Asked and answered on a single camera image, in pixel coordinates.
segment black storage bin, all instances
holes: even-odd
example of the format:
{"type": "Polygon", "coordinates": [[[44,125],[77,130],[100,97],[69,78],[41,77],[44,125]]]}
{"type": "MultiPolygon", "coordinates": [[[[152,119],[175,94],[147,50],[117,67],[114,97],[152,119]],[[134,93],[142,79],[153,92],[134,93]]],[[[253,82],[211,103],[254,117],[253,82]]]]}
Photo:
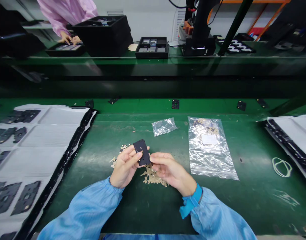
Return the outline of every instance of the black storage bin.
{"type": "Polygon", "coordinates": [[[135,56],[138,59],[168,58],[167,38],[141,37],[135,56]]]}
{"type": "Polygon", "coordinates": [[[72,29],[92,57],[121,57],[133,43],[126,16],[97,16],[72,29]]]}
{"type": "Polygon", "coordinates": [[[85,52],[85,47],[84,45],[76,45],[80,46],[76,50],[56,50],[56,48],[60,46],[69,46],[66,43],[57,43],[53,47],[50,47],[49,49],[45,50],[45,52],[50,55],[51,57],[79,57],[85,52]]]}

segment worker's hand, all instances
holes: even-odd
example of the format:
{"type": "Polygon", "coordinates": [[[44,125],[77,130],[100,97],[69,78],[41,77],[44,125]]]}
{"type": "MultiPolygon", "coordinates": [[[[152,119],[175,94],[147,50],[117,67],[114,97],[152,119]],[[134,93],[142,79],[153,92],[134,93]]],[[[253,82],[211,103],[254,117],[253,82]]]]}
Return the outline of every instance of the worker's hand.
{"type": "Polygon", "coordinates": [[[176,188],[183,197],[193,195],[197,183],[169,153],[153,153],[150,157],[157,176],[176,188]]]}
{"type": "Polygon", "coordinates": [[[57,42],[66,42],[68,45],[70,45],[70,42],[72,42],[72,37],[67,35],[67,33],[64,31],[61,31],[60,35],[62,39],[57,42]]]}
{"type": "Polygon", "coordinates": [[[72,38],[72,42],[73,42],[73,45],[75,46],[76,44],[81,42],[81,40],[78,36],[75,36],[75,37],[72,38]]]}
{"type": "Polygon", "coordinates": [[[142,157],[143,153],[136,153],[134,146],[131,145],[122,151],[116,160],[114,171],[110,177],[110,183],[117,188],[126,187],[132,180],[134,173],[139,166],[138,160],[142,157]]]}

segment person's right hand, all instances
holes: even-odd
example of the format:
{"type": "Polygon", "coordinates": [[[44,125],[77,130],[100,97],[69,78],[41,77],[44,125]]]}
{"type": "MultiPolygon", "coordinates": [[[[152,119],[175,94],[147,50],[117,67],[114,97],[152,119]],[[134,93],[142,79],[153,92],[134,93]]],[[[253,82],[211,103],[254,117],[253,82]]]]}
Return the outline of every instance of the person's right hand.
{"type": "Polygon", "coordinates": [[[60,35],[62,39],[57,42],[66,42],[68,45],[70,45],[70,41],[72,42],[72,37],[67,35],[67,33],[64,31],[61,31],[60,35]]]}
{"type": "Polygon", "coordinates": [[[185,169],[174,160],[169,153],[156,152],[151,154],[153,170],[157,171],[157,176],[176,188],[183,197],[193,195],[197,183],[185,169]]]}

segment workbench surface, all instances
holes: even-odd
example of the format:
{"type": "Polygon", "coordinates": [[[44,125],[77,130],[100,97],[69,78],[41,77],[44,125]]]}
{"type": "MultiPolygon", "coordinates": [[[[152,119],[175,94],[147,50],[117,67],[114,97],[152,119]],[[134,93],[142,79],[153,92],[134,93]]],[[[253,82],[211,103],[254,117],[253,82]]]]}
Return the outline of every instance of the workbench surface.
{"type": "MultiPolygon", "coordinates": [[[[0,99],[0,120],[14,107],[28,104],[64,104],[77,106],[87,99],[0,99]]],[[[69,206],[74,195],[84,187],[111,175],[109,162],[117,157],[122,144],[144,139],[150,152],[169,152],[189,170],[188,119],[191,117],[222,120],[227,144],[239,181],[193,175],[212,190],[226,205],[238,212],[256,235],[305,234],[306,180],[295,164],[269,136],[261,121],[269,116],[255,99],[181,99],[180,109],[172,110],[172,99],[120,99],[111,105],[108,99],[94,99],[99,110],[71,168],[60,185],[50,208],[45,211],[36,231],[69,206]],[[237,101],[247,103],[246,111],[236,108],[237,101]],[[154,137],[152,123],[174,117],[178,129],[154,137]],[[288,161],[291,177],[278,176],[272,158],[288,161]]],[[[286,99],[265,99],[270,109],[286,99]]],[[[106,233],[194,234],[190,217],[182,220],[179,207],[183,201],[171,186],[145,184],[138,169],[123,192],[123,199],[104,225],[106,233]]]]}

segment clear plastic bag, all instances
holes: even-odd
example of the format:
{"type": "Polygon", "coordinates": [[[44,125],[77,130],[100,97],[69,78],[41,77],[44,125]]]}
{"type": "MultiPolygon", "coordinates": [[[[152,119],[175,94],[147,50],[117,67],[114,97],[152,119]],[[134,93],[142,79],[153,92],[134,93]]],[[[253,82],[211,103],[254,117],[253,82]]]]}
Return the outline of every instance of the clear plastic bag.
{"type": "Polygon", "coordinates": [[[154,137],[157,137],[165,133],[169,133],[177,129],[177,126],[175,125],[174,122],[174,118],[168,118],[154,122],[152,123],[152,126],[153,126],[154,137]]]}
{"type": "Polygon", "coordinates": [[[188,117],[191,174],[239,180],[220,119],[188,117]]]}

